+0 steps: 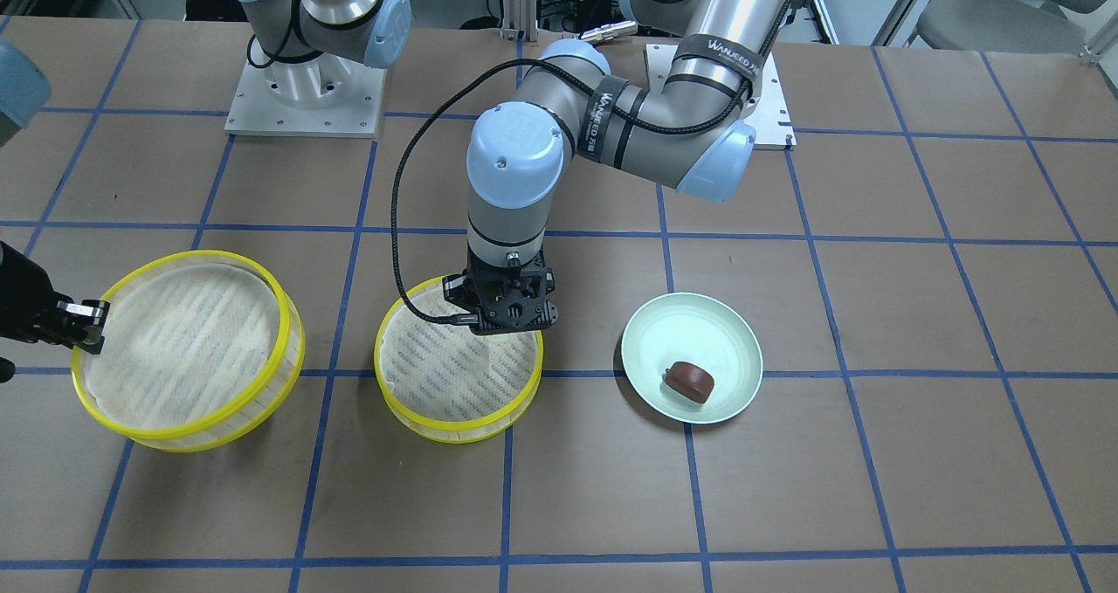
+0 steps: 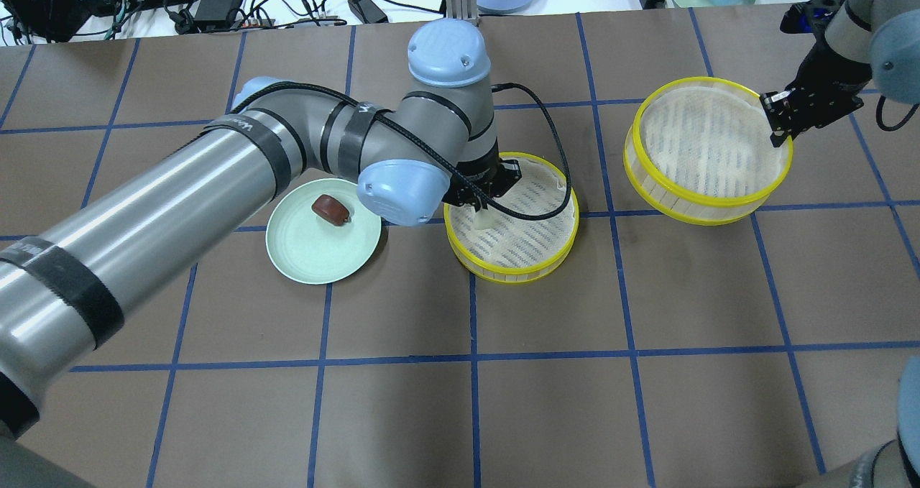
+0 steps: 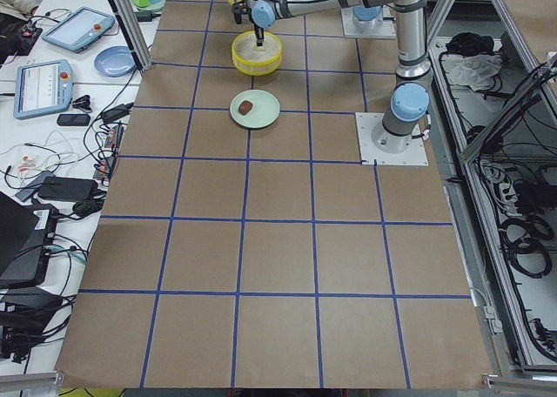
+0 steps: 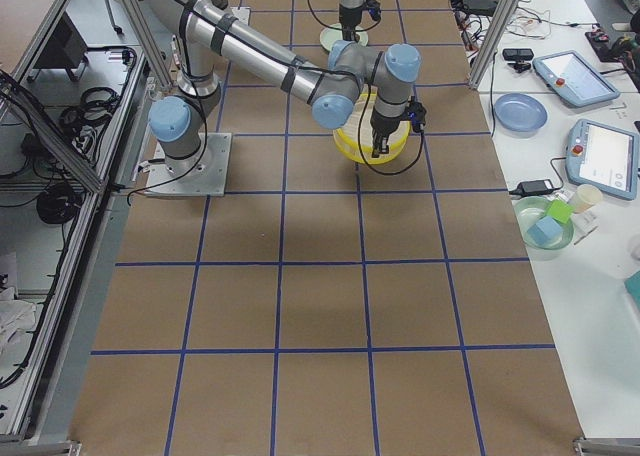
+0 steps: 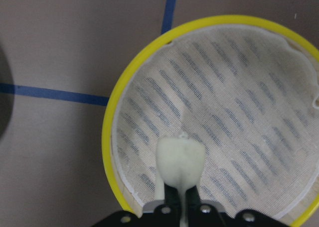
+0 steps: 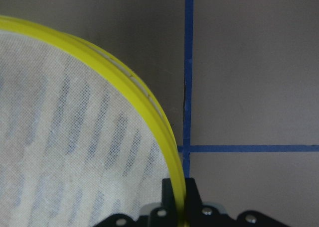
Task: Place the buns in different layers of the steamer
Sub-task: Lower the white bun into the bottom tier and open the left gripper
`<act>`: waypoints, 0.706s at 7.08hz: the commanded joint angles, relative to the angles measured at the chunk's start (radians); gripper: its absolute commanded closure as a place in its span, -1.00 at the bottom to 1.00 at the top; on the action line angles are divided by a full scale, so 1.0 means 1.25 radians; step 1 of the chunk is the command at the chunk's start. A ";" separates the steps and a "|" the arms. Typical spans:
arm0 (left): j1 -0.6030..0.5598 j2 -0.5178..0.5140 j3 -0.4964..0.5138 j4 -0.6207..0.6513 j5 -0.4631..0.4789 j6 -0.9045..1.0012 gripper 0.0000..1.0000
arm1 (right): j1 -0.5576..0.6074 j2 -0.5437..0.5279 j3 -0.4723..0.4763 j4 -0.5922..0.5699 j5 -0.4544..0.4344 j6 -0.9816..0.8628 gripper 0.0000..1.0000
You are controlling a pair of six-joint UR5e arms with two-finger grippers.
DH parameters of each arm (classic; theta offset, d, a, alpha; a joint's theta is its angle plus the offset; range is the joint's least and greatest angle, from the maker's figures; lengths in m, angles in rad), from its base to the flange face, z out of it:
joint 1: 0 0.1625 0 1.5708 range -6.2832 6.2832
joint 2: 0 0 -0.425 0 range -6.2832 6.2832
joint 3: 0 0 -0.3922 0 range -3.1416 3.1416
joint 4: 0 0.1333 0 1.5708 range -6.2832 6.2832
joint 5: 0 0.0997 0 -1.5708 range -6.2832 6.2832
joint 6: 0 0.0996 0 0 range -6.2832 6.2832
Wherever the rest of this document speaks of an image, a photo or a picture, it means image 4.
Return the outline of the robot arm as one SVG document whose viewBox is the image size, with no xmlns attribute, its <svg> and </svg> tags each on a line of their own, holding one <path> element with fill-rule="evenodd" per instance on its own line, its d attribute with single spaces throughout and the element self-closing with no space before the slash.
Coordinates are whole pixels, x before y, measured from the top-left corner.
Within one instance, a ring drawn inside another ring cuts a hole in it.
<svg viewBox="0 0 640 456">
<path fill-rule="evenodd" d="M 339 0 L 339 23 L 343 40 L 357 40 L 357 26 L 362 21 L 364 9 L 365 0 Z"/>
<path fill-rule="evenodd" d="M 145 1 L 178 39 L 178 84 L 185 93 L 218 93 L 213 66 L 215 56 L 221 56 L 305 101 L 316 122 L 327 129 L 343 126 L 365 85 L 375 86 L 373 157 L 387 153 L 388 138 L 401 122 L 410 122 L 416 133 L 423 131 L 426 111 L 412 95 L 421 55 L 409 44 L 378 51 L 339 40 L 332 46 L 327 68 L 319 68 L 236 18 L 228 0 Z"/>
</svg>

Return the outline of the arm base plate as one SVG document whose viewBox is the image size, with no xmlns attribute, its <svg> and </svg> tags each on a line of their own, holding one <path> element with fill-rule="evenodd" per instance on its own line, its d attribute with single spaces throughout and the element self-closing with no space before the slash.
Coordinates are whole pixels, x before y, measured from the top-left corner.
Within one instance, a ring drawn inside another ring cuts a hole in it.
<svg viewBox="0 0 640 456">
<path fill-rule="evenodd" d="M 232 146 L 231 133 L 199 133 L 200 152 L 185 160 L 167 158 L 160 142 L 147 172 L 144 195 L 153 197 L 223 196 Z"/>
</svg>

